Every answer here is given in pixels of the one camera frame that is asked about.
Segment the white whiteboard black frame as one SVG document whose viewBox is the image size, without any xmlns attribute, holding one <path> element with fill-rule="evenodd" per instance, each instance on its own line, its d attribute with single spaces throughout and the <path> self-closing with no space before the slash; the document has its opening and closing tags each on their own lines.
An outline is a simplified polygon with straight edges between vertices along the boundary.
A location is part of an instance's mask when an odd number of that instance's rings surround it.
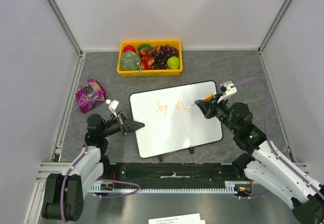
<svg viewBox="0 0 324 224">
<path fill-rule="evenodd" d="M 205 119 L 193 105 L 216 92 L 216 83 L 205 81 L 131 94 L 133 119 L 145 125 L 135 132 L 139 156 L 146 159 L 222 140 L 219 120 Z"/>
</svg>

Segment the white marker pen orange tip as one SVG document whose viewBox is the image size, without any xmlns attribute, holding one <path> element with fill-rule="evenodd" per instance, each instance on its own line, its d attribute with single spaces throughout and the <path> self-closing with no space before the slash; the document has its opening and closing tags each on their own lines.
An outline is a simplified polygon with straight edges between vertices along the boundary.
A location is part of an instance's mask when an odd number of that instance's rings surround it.
<svg viewBox="0 0 324 224">
<path fill-rule="evenodd" d="M 213 98 L 213 96 L 214 96 L 214 94 L 209 94 L 209 95 L 207 95 L 204 99 L 196 100 L 193 104 L 189 105 L 186 109 L 189 109 L 189 108 L 191 108 L 191 107 L 193 107 L 193 106 L 196 106 L 196 105 L 198 105 L 198 104 L 201 103 L 201 102 L 208 101 L 208 100 L 210 100 L 211 98 Z"/>
</svg>

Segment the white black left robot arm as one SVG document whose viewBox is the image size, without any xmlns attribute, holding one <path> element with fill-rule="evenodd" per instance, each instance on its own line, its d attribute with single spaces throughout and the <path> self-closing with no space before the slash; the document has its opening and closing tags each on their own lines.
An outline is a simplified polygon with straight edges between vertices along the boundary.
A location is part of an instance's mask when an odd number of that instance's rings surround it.
<svg viewBox="0 0 324 224">
<path fill-rule="evenodd" d="M 46 179 L 42 217 L 64 223 L 78 221 L 90 188 L 97 179 L 106 180 L 111 175 L 110 161 L 105 154 L 107 137 L 117 133 L 128 135 L 144 126 L 144 123 L 130 120 L 121 112 L 108 121 L 99 114 L 90 115 L 80 154 L 68 168 L 51 173 Z"/>
</svg>

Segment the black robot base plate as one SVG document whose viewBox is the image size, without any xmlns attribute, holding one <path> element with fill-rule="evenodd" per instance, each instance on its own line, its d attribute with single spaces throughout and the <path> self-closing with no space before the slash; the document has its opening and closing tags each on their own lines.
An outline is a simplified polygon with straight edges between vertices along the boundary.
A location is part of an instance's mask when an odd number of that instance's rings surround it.
<svg viewBox="0 0 324 224">
<path fill-rule="evenodd" d="M 100 178 L 136 183 L 142 190 L 224 188 L 225 181 L 249 181 L 221 163 L 111 163 Z"/>
</svg>

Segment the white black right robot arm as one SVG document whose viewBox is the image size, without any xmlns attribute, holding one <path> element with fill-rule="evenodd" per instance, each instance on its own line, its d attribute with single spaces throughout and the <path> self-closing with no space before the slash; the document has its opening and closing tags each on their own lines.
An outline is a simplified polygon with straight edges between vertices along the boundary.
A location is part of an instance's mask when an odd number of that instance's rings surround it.
<svg viewBox="0 0 324 224">
<path fill-rule="evenodd" d="M 266 138 L 253 124 L 247 104 L 236 102 L 231 107 L 226 104 L 219 100 L 219 95 L 195 101 L 204 117 L 217 118 L 244 151 L 232 163 L 233 177 L 261 184 L 290 207 L 299 223 L 323 223 L 323 184 L 296 166 Z"/>
</svg>

